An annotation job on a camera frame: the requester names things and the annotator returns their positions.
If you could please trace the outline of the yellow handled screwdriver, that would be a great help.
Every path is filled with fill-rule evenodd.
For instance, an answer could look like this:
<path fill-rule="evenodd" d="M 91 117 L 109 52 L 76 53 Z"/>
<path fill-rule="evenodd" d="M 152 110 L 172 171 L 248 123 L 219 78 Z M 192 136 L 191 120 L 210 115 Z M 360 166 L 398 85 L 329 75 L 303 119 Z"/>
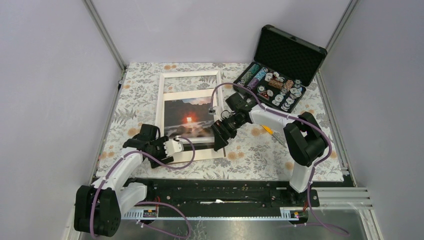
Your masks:
<path fill-rule="evenodd" d="M 277 137 L 277 135 L 274 133 L 274 131 L 271 129 L 271 128 L 269 128 L 269 127 L 267 127 L 267 126 L 265 126 L 265 125 L 261 125 L 261 127 L 268 133 L 268 134 L 270 134 L 275 140 L 277 140 L 281 145 L 283 145 L 283 146 L 285 146 L 286 144 L 282 141 L 282 140 L 280 140 L 278 137 Z"/>

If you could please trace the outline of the white picture frame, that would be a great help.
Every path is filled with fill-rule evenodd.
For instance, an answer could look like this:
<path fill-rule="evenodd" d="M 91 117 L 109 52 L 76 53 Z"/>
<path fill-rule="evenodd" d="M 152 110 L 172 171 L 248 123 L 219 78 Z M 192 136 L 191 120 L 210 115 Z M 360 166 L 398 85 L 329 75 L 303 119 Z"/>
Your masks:
<path fill-rule="evenodd" d="M 180 86 L 165 92 L 165 82 L 211 77 L 212 86 L 194 90 Z M 223 110 L 223 93 L 214 88 L 222 83 L 220 70 L 165 72 L 159 75 L 155 125 L 170 138 L 182 135 L 194 144 L 212 144 L 211 125 Z"/>

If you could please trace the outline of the brown frame backing board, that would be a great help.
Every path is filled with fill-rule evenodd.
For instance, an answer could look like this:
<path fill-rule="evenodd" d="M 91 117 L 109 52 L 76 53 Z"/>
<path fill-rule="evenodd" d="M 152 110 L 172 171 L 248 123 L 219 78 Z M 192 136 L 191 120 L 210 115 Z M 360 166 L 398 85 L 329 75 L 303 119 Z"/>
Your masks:
<path fill-rule="evenodd" d="M 195 156 L 194 161 L 208 160 L 208 159 L 217 159 L 224 158 L 226 156 L 226 152 L 224 148 L 219 149 L 218 151 L 214 150 L 213 143 L 194 143 Z M 193 150 L 190 144 L 183 144 L 183 151 L 175 153 L 173 157 L 173 161 L 171 164 L 177 163 L 187 163 L 192 159 Z"/>

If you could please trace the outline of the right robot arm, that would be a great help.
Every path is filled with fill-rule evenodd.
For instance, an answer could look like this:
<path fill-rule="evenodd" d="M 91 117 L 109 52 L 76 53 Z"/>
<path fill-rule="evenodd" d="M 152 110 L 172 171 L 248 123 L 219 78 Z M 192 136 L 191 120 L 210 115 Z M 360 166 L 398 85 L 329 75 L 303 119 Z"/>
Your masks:
<path fill-rule="evenodd" d="M 238 129 L 245 124 L 257 124 L 280 131 L 294 160 L 294 168 L 287 191 L 287 201 L 293 206 L 306 199 L 306 190 L 312 183 L 313 168 L 326 149 L 330 149 L 329 138 L 309 112 L 295 116 L 269 108 L 256 100 L 246 101 L 238 93 L 226 100 L 232 110 L 228 117 L 216 120 L 211 129 L 214 135 L 214 150 L 226 147 L 229 139 L 236 137 Z"/>

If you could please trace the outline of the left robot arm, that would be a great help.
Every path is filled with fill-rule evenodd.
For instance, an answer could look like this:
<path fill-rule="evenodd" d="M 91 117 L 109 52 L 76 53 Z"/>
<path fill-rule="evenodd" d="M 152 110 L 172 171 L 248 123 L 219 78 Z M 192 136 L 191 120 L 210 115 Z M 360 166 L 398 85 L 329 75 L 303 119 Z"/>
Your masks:
<path fill-rule="evenodd" d="M 131 173 L 148 159 L 154 166 L 173 162 L 173 154 L 183 150 L 179 140 L 160 136 L 160 129 L 146 124 L 140 132 L 126 140 L 119 159 L 105 176 L 91 185 L 82 185 L 76 192 L 73 227 L 92 236 L 112 237 L 118 230 L 122 215 L 136 203 L 152 204 L 155 192 L 142 183 L 124 186 Z"/>

